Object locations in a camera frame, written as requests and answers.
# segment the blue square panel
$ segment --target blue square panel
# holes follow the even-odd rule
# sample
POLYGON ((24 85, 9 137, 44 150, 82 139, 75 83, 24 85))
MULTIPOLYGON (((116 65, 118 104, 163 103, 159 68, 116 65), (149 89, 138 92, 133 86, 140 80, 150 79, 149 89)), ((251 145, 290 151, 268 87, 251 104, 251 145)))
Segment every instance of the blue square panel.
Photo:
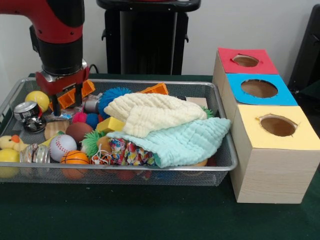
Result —
POLYGON ((282 78, 277 74, 229 73, 227 78, 235 99, 251 105, 297 106, 282 78))

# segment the shape sorter box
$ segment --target shape sorter box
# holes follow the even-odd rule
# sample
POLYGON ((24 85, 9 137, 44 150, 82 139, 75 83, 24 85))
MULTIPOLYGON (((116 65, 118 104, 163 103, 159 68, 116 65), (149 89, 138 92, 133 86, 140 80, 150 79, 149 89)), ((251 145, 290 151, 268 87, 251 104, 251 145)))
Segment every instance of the shape sorter box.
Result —
POLYGON ((238 104, 297 106, 277 74, 227 73, 220 95, 226 117, 231 122, 234 121, 238 104))
POLYGON ((268 74, 278 75, 278 71, 264 49, 218 48, 215 58, 213 83, 220 94, 226 74, 268 74))
POLYGON ((320 162, 320 140, 302 109, 240 104, 231 132, 237 202, 301 203, 320 162))

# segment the metal wire basket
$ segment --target metal wire basket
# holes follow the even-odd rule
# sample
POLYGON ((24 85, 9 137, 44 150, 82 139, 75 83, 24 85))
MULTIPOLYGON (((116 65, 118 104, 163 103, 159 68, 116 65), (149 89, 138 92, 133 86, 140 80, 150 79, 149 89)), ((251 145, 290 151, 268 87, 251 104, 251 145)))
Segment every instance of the metal wire basket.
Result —
MULTIPOLYGON (((152 87, 160 81, 92 79, 96 87, 93 94, 115 87, 126 87, 133 92, 152 87)), ((216 116, 225 118, 218 89, 208 82, 164 81, 171 96, 206 98, 208 108, 216 116)), ((34 78, 23 79, 13 87, 0 106, 0 133, 18 134, 25 143, 42 143, 43 132, 29 134, 13 117, 13 109, 22 103, 31 91, 40 90, 34 78)), ((231 134, 228 133, 215 154, 216 166, 177 166, 160 169, 156 166, 73 165, 58 163, 13 163, 0 162, 1 172, 14 174, 0 178, 0 182, 55 183, 55 184, 133 184, 172 186, 218 186, 228 171, 238 164, 237 153, 231 134)))

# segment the blue ball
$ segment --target blue ball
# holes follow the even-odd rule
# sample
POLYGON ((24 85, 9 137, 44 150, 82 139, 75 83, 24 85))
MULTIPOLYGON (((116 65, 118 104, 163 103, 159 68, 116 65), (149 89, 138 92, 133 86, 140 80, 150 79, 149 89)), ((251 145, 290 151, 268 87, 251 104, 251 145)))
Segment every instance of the blue ball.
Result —
POLYGON ((89 126, 91 126, 93 128, 93 130, 95 130, 97 128, 97 125, 99 123, 99 118, 98 118, 98 114, 96 113, 89 113, 86 116, 86 124, 88 124, 89 126))
POLYGON ((117 97, 123 96, 125 94, 131 94, 132 91, 126 87, 115 87, 105 91, 100 98, 98 105, 98 110, 103 119, 107 119, 110 116, 104 112, 106 106, 109 105, 117 97))

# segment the wooden box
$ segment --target wooden box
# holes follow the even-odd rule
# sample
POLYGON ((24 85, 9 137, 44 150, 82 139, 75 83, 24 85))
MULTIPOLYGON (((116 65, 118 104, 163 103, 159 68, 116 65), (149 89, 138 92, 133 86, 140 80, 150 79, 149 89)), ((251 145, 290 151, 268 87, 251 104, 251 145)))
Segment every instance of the wooden box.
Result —
POLYGON ((238 203, 302 202, 320 162, 320 140, 299 106, 239 104, 231 133, 238 203))

